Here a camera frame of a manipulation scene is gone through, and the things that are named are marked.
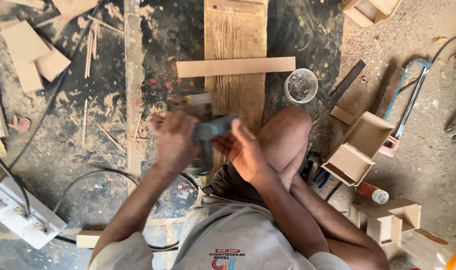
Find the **white extension board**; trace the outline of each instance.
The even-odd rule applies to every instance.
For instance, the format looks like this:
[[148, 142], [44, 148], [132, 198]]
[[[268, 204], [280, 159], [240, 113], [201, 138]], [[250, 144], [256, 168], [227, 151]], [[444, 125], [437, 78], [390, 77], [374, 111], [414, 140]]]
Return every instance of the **white extension board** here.
[[66, 223], [54, 216], [47, 230], [46, 222], [54, 213], [26, 190], [31, 214], [26, 216], [26, 204], [19, 187], [6, 177], [0, 184], [0, 222], [23, 238], [35, 249], [44, 247], [57, 236]]

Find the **gray t-shirt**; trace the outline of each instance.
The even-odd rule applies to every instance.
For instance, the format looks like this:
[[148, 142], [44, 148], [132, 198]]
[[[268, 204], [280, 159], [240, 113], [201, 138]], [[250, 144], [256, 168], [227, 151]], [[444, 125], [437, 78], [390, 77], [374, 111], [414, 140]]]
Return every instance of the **gray t-shirt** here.
[[[267, 209], [201, 190], [188, 211], [179, 246], [174, 270], [351, 269], [330, 253], [319, 252], [306, 259], [294, 251]], [[135, 232], [124, 241], [107, 245], [89, 270], [152, 270], [152, 260], [144, 237]]]

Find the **man's hand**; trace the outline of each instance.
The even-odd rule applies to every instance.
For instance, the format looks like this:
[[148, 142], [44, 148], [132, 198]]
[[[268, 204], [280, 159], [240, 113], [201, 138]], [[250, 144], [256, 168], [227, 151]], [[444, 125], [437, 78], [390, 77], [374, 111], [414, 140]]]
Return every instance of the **man's hand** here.
[[271, 170], [255, 135], [239, 119], [233, 120], [231, 132], [214, 138], [212, 146], [227, 156], [239, 175], [251, 184], [261, 173]]
[[158, 157], [153, 167], [170, 174], [179, 174], [188, 166], [197, 151], [193, 131], [198, 119], [183, 111], [170, 111], [166, 119], [155, 116], [148, 121], [148, 128], [156, 135]]

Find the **cardboard strip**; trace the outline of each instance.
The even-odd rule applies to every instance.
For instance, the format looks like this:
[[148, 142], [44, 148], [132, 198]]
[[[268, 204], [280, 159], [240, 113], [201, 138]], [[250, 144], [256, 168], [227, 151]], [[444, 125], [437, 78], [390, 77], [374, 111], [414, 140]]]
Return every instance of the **cardboard strip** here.
[[176, 63], [178, 78], [285, 72], [296, 69], [295, 57], [249, 58]]

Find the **glue bottle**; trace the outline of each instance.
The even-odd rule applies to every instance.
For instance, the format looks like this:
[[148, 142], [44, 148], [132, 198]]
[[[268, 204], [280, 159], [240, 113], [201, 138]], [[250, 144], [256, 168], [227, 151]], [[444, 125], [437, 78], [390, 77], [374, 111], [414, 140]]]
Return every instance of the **glue bottle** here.
[[456, 270], [456, 247], [426, 230], [404, 232], [401, 248], [423, 270]]

